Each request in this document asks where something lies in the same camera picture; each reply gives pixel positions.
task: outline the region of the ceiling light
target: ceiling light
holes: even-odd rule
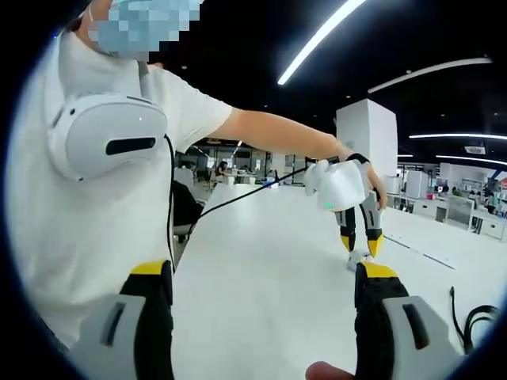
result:
[[[278,81],[280,86],[283,86],[289,78],[298,70],[301,63],[311,54],[311,52],[324,40],[328,34],[333,31],[344,19],[347,18],[354,10],[356,10],[366,0],[348,0],[330,17],[326,23],[320,27],[311,40],[305,45],[302,51],[294,58],[288,69],[283,73]]]
[[[204,154],[206,157],[208,157],[208,158],[209,158],[209,156],[208,156],[205,152],[203,152],[203,151],[202,151],[202,149],[201,149],[201,148],[199,148],[198,146],[191,145],[190,147],[191,147],[191,148],[196,148],[199,152],[201,152],[202,154]]]
[[[492,62],[491,62],[491,59],[489,59],[489,58],[472,58],[472,59],[461,59],[459,61],[441,63],[439,65],[426,67],[425,69],[421,69],[421,70],[415,71],[413,73],[403,75],[403,76],[393,79],[389,82],[385,82],[382,85],[378,85],[376,87],[373,87],[372,89],[369,89],[368,93],[374,93],[375,91],[379,91],[380,89],[385,89],[386,87],[395,85],[400,82],[404,82],[407,79],[412,79],[412,78],[418,77],[419,75],[429,74],[429,73],[439,71],[439,70],[444,70],[444,69],[450,69],[452,67],[460,67],[460,66],[467,66],[467,65],[482,65],[484,63],[492,63]]]
[[[507,136],[498,135],[481,135],[479,133],[440,133],[436,135],[412,135],[411,139],[431,139],[435,137],[469,137],[474,139],[496,139],[507,140]]]
[[[495,161],[495,160],[486,160],[485,158],[455,157],[455,156],[440,156],[440,155],[436,156],[436,158],[449,158],[449,159],[452,159],[452,160],[468,160],[468,161],[489,162],[490,164],[507,165],[507,162]]]

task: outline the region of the face mask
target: face mask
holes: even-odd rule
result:
[[[108,21],[97,21],[90,39],[111,55],[147,61],[162,41],[178,41],[199,20],[204,0],[113,0]],[[91,8],[88,7],[93,20]]]

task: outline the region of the white pillar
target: white pillar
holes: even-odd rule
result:
[[[336,111],[337,137],[350,149],[366,156],[377,174],[396,176],[398,128],[396,115],[364,99]]]
[[[271,153],[271,168],[278,172],[278,176],[282,177],[285,172],[285,154]]]

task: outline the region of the cable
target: cable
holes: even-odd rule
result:
[[[169,193],[169,215],[167,216],[167,245],[169,246],[169,254],[171,256],[172,261],[172,267],[173,267],[173,274],[176,272],[174,262],[174,256],[173,256],[173,250],[171,249],[171,242],[173,240],[173,237],[171,236],[171,211],[173,206],[173,182],[174,182],[174,149],[173,144],[171,144],[171,140],[169,140],[169,137],[167,135],[164,135],[164,139],[166,139],[167,144],[169,145],[169,150],[171,153],[171,183],[170,183],[170,193]]]
[[[474,350],[474,343],[472,342],[472,327],[474,326],[475,322],[478,321],[495,321],[497,315],[498,315],[498,309],[491,305],[482,305],[479,307],[476,307],[473,309],[467,316],[467,320],[465,322],[465,329],[464,332],[461,331],[459,328],[458,320],[456,319],[456,308],[455,308],[455,299],[454,299],[454,287],[451,287],[450,290],[451,294],[451,301],[452,301],[452,322],[454,323],[454,327],[456,328],[456,331],[459,335],[459,338],[461,339],[461,342],[463,344],[463,350],[465,351],[465,354],[470,354]],[[479,317],[474,320],[474,317],[477,314],[486,313],[489,314],[491,317]]]
[[[295,175],[296,175],[296,174],[298,174],[298,173],[304,172],[306,169],[307,169],[307,168],[298,169],[298,170],[296,170],[296,171],[295,171],[295,172],[293,172],[293,173],[290,173],[290,174],[288,174],[288,175],[286,175],[286,176],[283,176],[283,177],[281,177],[281,178],[278,178],[278,179],[274,180],[274,182],[270,182],[270,183],[268,183],[268,184],[263,185],[263,186],[262,186],[262,187],[260,187],[260,188],[256,188],[256,189],[255,189],[255,190],[253,190],[252,192],[247,192],[246,194],[243,194],[242,196],[239,196],[239,197],[237,197],[237,198],[234,198],[234,199],[228,200],[227,202],[224,202],[224,203],[222,203],[222,204],[219,204],[218,206],[215,206],[215,207],[210,208],[208,211],[206,211],[206,212],[204,212],[203,214],[201,214],[201,215],[199,216],[199,218],[197,218],[197,219],[194,221],[194,223],[192,223],[192,225],[190,226],[189,235],[193,232],[193,229],[195,228],[195,226],[196,226],[197,222],[199,222],[199,220],[200,220],[202,217],[204,217],[205,215],[209,214],[210,212],[212,212],[212,211],[214,211],[214,210],[218,210],[219,208],[224,207],[224,206],[226,206],[226,205],[228,205],[228,204],[231,204],[231,203],[233,203],[233,202],[236,202],[236,201],[238,201],[238,200],[242,200],[243,198],[246,198],[247,196],[251,196],[252,194],[255,194],[256,192],[259,192],[260,190],[264,190],[265,188],[268,188],[268,187],[269,187],[269,186],[271,186],[272,184],[277,184],[277,183],[279,183],[279,182],[281,182],[281,181],[283,181],[283,180],[286,180],[287,178],[290,178],[290,177],[292,177],[292,176],[295,176]]]

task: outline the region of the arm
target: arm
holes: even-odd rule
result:
[[[227,121],[210,136],[216,139],[242,140],[261,150],[317,159],[338,156],[341,161],[345,161],[353,153],[332,135],[281,116],[236,108],[233,108]],[[379,191],[380,207],[385,208],[386,190],[369,164],[368,179],[372,187]]]

